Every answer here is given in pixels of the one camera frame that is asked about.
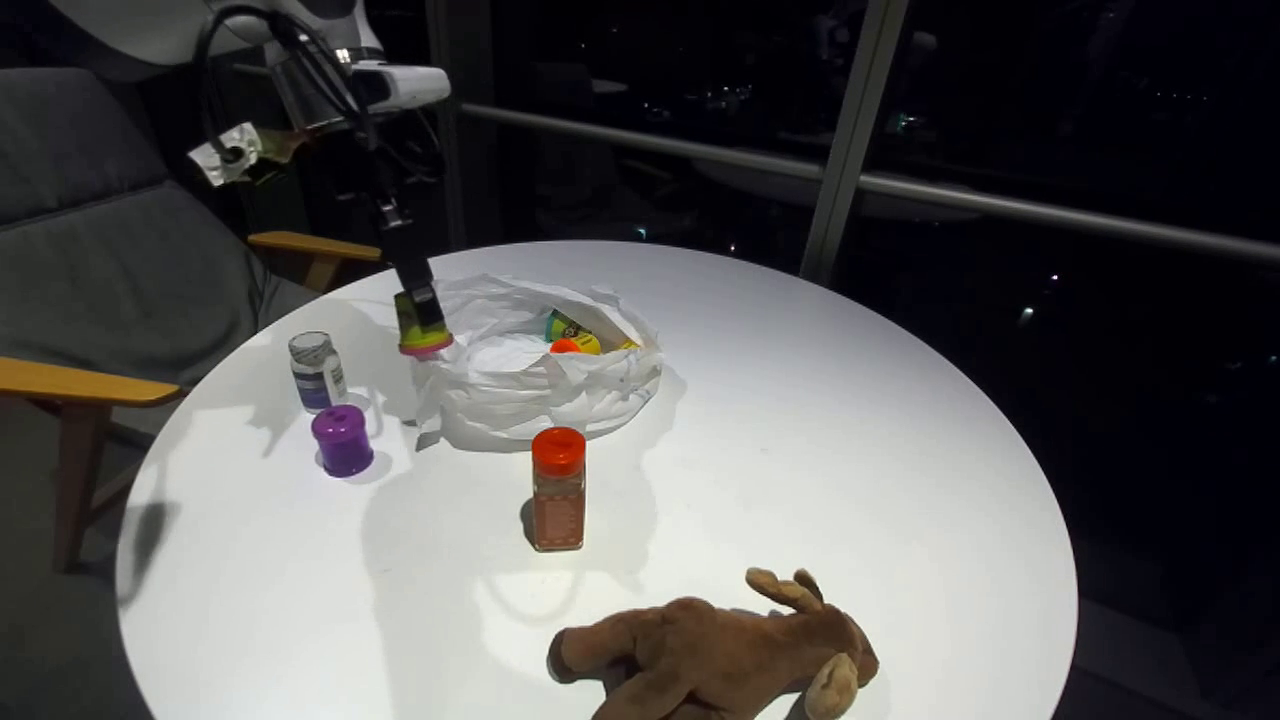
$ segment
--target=brown bottle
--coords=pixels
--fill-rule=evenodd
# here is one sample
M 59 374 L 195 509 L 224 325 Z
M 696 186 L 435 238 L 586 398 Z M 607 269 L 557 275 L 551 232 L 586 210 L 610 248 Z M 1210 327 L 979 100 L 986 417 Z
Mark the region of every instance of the brown bottle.
M 542 428 L 532 438 L 532 550 L 566 554 L 582 544 L 582 474 L 586 441 L 574 428 Z

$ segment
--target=bottle cap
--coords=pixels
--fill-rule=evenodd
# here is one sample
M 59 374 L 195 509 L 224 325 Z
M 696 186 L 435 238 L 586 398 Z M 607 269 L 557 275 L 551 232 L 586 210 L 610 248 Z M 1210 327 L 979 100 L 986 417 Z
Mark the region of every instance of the bottle cap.
M 295 363 L 323 363 L 323 356 L 332 356 L 332 342 L 329 342 L 329 331 L 295 331 L 289 342 L 289 356 Z
M 574 478 L 586 464 L 586 441 L 574 428 L 542 428 L 532 438 L 532 469 L 547 478 Z

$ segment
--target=chair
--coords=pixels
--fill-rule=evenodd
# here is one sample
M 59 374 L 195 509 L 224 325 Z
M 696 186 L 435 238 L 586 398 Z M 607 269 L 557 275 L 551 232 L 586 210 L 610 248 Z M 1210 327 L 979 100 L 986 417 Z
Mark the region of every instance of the chair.
M 243 244 L 162 173 L 91 71 L 0 70 L 0 398 L 59 419 L 59 572 L 97 515 L 110 417 L 162 417 L 260 325 L 311 301 L 246 248 L 311 257 L 311 291 L 343 261 L 378 261 L 304 232 Z

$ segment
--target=white surface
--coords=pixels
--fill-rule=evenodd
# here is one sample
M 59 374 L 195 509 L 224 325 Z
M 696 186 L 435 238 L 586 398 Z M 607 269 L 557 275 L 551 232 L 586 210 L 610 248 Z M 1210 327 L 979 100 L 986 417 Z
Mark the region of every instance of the white surface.
M 582 554 L 537 556 L 529 457 L 431 443 L 396 356 L 391 275 L 246 342 L 172 417 L 126 496 L 119 623 L 161 720 L 570 720 L 557 629 L 812 569 L 870 638 L 863 720 L 1050 718 L 1074 644 L 1059 503 L 946 360 L 803 282 L 650 244 L 512 244 L 435 265 L 617 289 L 658 331 L 665 390 L 586 448 Z M 289 381 L 323 327 L 378 406 L 374 469 L 329 480 Z

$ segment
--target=wooden chair armrest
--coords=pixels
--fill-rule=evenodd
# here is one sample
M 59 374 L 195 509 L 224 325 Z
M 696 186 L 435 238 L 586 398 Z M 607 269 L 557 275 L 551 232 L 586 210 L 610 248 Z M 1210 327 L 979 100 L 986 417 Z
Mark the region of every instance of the wooden chair armrest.
M 66 363 L 40 363 L 40 360 L 16 360 L 0 356 L 0 398 L 25 398 L 36 406 L 162 406 L 180 390 L 157 384 L 145 378 L 110 378 L 110 374 L 86 374 Z
M 348 244 L 332 238 L 311 238 L 311 232 L 253 232 L 253 248 L 262 251 L 289 251 L 289 257 L 323 257 L 323 261 L 378 261 L 378 248 L 367 244 Z

